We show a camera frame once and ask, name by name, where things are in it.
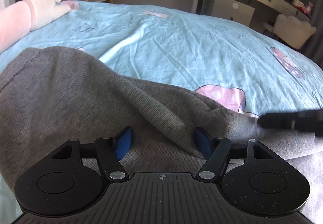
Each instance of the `curtain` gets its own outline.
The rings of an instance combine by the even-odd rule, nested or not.
[[[315,26],[316,33],[306,42],[302,48],[302,53],[313,60],[323,69],[323,0],[302,0],[306,5],[308,2],[314,4],[310,24]]]

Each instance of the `pink plush toy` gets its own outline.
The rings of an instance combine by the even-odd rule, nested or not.
[[[304,13],[309,17],[312,17],[314,5],[311,2],[308,2],[308,6],[304,9]]]
[[[23,38],[30,31],[77,10],[78,3],[61,0],[23,0],[0,11],[0,53]]]

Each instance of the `light blue bedsheet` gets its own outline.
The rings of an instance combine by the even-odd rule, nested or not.
[[[170,17],[143,14],[146,10]],[[31,32],[0,54],[0,72],[25,48],[49,46],[82,47],[119,74],[193,91],[207,84],[240,88],[246,112],[323,108],[323,72],[316,64],[233,21],[149,5],[80,2],[79,11]],[[271,47],[288,56],[304,78],[288,73]],[[16,214],[8,194],[0,185],[1,224]]]

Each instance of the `chair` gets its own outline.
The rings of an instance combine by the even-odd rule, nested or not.
[[[278,15],[272,32],[290,47],[299,50],[316,33],[316,27],[295,16],[281,14]]]
[[[267,22],[264,22],[263,23],[263,26],[264,26],[264,28],[265,28],[265,31],[263,32],[263,35],[266,33],[266,32],[273,32],[273,30],[274,30],[274,27],[272,26],[272,25],[270,25],[269,23],[267,23]]]

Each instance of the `gray blanket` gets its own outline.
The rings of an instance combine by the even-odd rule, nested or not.
[[[134,171],[196,173],[205,160],[196,126],[235,143],[258,139],[306,176],[311,195],[303,214],[323,223],[323,143],[313,134],[264,130],[195,92],[120,76],[76,49],[29,48],[0,75],[0,172],[13,190],[17,177],[66,140],[81,143],[135,132],[122,165]]]

